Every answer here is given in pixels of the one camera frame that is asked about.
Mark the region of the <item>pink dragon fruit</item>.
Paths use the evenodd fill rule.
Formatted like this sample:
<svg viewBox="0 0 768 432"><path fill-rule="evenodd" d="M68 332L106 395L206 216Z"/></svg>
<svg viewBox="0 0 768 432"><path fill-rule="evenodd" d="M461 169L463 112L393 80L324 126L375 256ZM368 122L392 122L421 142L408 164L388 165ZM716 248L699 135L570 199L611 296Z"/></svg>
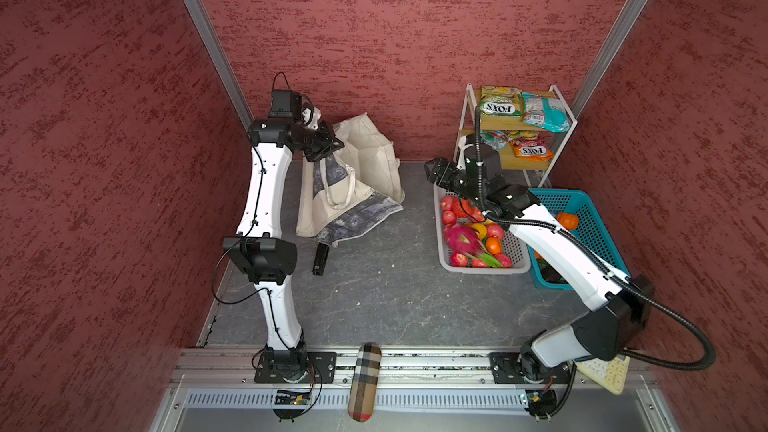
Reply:
<svg viewBox="0 0 768 432"><path fill-rule="evenodd" d="M478 239L471 227L460 224L447 226L444 230L444 238L448 248L453 253L467 255L472 266L479 261L484 267L501 268L494 255L487 252L484 243Z"/></svg>

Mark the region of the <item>orange tangerine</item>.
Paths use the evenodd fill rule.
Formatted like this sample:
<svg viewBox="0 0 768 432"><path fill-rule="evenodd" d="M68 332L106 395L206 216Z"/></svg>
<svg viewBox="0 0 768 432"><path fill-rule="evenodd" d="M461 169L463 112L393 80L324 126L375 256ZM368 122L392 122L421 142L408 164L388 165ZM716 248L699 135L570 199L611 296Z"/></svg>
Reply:
<svg viewBox="0 0 768 432"><path fill-rule="evenodd" d="M503 252L503 246L501 241L496 237L488 237L485 240L485 249L491 255L497 255Z"/></svg>

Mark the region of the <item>cream canvas tote bag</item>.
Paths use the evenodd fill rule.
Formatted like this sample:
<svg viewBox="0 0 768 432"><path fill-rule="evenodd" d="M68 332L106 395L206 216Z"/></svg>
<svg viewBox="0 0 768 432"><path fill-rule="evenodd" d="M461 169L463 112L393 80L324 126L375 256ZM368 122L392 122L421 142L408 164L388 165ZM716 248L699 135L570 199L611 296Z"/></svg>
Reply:
<svg viewBox="0 0 768 432"><path fill-rule="evenodd" d="M394 144L364 113L334 126L344 147L302 162L296 234L337 246L403 210L405 192Z"/></svg>

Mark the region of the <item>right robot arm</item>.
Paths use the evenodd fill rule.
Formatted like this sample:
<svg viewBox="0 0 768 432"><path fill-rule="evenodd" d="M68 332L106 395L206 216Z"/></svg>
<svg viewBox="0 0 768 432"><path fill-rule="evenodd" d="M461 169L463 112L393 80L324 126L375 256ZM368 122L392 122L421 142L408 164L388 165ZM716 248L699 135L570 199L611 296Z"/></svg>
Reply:
<svg viewBox="0 0 768 432"><path fill-rule="evenodd" d="M563 277L589 311L531 338L520 350L520 374L545 380L569 361L610 361L645 328L649 308L626 288L622 270L603 260L561 225L528 188L500 175L481 180L446 158L424 164L427 180L480 206L485 217L538 252Z"/></svg>

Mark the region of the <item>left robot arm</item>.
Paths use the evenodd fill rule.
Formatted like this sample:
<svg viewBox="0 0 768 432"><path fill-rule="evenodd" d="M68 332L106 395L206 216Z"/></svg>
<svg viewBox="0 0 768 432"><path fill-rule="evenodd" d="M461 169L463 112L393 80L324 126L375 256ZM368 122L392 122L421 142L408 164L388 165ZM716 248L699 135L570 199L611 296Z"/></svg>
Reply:
<svg viewBox="0 0 768 432"><path fill-rule="evenodd" d="M316 161L344 147L325 121L271 118L248 132L251 178L244 212L233 236L223 240L224 256L254 286L267 327L262 356L272 373L297 382L309 368L303 329L295 312L292 274L297 246L282 238L281 206L293 155Z"/></svg>

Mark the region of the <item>red bell pepper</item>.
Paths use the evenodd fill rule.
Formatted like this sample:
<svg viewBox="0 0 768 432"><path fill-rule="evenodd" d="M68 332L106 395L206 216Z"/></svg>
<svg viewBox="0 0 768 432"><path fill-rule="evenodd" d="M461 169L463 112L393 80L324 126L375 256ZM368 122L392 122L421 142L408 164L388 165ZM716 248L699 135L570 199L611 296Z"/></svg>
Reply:
<svg viewBox="0 0 768 432"><path fill-rule="evenodd" d="M484 221L482 212L467 199L456 198L452 205L452 211L457 218L465 218L473 223Z"/></svg>

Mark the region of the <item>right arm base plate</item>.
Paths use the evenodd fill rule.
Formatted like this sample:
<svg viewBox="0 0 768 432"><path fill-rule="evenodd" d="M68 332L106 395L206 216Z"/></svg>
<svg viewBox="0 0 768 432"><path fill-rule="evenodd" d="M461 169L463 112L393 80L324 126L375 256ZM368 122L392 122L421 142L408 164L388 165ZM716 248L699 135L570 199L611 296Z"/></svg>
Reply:
<svg viewBox="0 0 768 432"><path fill-rule="evenodd" d="M547 367L529 352L492 352L488 359L497 385L559 385L566 384L571 376L569 365Z"/></svg>

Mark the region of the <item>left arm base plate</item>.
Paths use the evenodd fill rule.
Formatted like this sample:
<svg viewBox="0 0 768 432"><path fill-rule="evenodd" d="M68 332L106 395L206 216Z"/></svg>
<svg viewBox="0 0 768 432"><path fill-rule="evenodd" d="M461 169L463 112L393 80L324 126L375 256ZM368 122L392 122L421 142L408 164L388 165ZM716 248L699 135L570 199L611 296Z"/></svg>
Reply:
<svg viewBox="0 0 768 432"><path fill-rule="evenodd" d="M292 352L267 349L255 365L256 384L331 384L334 380L336 352Z"/></svg>

